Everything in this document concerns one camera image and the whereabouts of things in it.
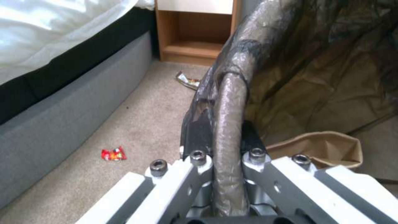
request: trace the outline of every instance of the beige carpet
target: beige carpet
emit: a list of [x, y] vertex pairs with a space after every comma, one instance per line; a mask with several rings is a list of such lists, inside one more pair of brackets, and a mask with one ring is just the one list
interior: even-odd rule
[[[194, 95], [174, 76], [182, 70], [200, 79], [207, 69], [154, 61], [138, 88], [78, 150], [0, 211], [0, 223], [74, 223], [127, 172], [143, 174], [158, 158], [174, 162]], [[127, 160], [101, 159], [102, 149], [119, 145]]]

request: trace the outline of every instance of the brown paper bag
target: brown paper bag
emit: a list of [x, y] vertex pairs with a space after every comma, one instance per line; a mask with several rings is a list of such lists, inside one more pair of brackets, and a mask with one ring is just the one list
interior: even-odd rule
[[305, 154], [317, 168], [344, 165], [349, 169], [363, 162], [358, 139], [339, 132], [311, 132], [266, 147], [272, 159]]

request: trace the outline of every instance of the bolt head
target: bolt head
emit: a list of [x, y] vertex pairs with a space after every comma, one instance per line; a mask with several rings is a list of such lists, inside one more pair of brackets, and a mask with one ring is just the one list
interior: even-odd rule
[[260, 148], [252, 148], [249, 151], [249, 160], [254, 164], [260, 164], [265, 162], [265, 150]]
[[206, 163], [206, 153], [202, 150], [192, 151], [189, 155], [191, 163], [195, 166], [202, 166]]
[[311, 159], [304, 154], [295, 154], [292, 156], [292, 160], [304, 169], [308, 169], [311, 165]]
[[167, 162], [163, 159], [157, 159], [149, 165], [150, 173], [154, 177], [161, 177], [167, 172]]

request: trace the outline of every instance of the white duvet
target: white duvet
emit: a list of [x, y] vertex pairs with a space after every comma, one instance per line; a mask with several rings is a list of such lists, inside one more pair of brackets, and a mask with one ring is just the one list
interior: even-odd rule
[[137, 2], [153, 9], [153, 0], [0, 0], [0, 85], [46, 65]]

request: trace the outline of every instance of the black plastic part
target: black plastic part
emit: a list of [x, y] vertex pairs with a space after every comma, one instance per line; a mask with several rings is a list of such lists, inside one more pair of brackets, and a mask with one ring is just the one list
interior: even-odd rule
[[180, 218], [173, 224], [310, 224], [302, 216], [238, 216], [214, 218]]
[[[209, 110], [205, 110], [199, 118], [190, 123], [187, 128], [188, 129], [185, 131], [186, 135], [181, 135], [181, 145], [184, 146], [183, 158], [185, 159], [195, 150], [203, 150], [208, 155], [212, 156], [211, 144], [213, 136], [209, 121]], [[242, 139], [240, 143], [241, 155], [252, 148], [266, 150], [254, 125], [250, 121], [245, 120], [242, 124]]]

